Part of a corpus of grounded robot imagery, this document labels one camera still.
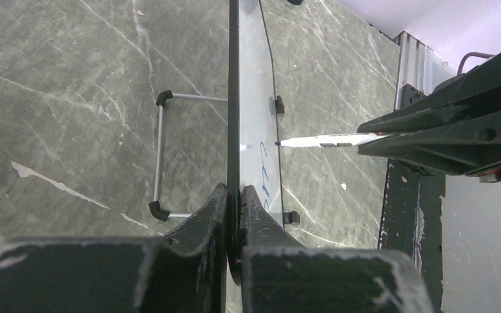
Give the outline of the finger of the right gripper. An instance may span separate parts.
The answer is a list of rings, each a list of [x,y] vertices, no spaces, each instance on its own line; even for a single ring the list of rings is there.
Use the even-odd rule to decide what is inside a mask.
[[[448,126],[366,143],[358,153],[446,175],[501,176],[501,111]]]
[[[501,53],[415,104],[358,126],[358,132],[428,130],[501,113]]]

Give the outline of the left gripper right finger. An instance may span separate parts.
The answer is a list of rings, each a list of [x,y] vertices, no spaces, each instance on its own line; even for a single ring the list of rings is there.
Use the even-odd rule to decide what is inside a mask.
[[[244,312],[432,312],[412,260],[396,250],[308,248],[241,193]]]

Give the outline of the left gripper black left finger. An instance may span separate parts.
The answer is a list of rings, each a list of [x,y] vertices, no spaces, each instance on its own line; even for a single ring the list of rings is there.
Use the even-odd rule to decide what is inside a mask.
[[[0,246],[0,312],[224,312],[228,190],[165,235]]]

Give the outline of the white whiteboard black frame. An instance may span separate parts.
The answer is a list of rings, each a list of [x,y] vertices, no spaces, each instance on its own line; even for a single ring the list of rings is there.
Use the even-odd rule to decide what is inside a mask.
[[[260,1],[229,2],[228,207],[230,272],[241,283],[242,240],[237,231],[243,189],[252,185],[260,204],[282,224],[282,183],[277,95],[271,46]]]

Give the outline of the white blue marker pen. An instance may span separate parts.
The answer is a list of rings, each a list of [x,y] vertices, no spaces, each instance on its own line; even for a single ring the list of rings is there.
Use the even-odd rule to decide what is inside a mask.
[[[279,147],[352,147],[388,137],[376,133],[331,134],[296,137],[275,142]]]

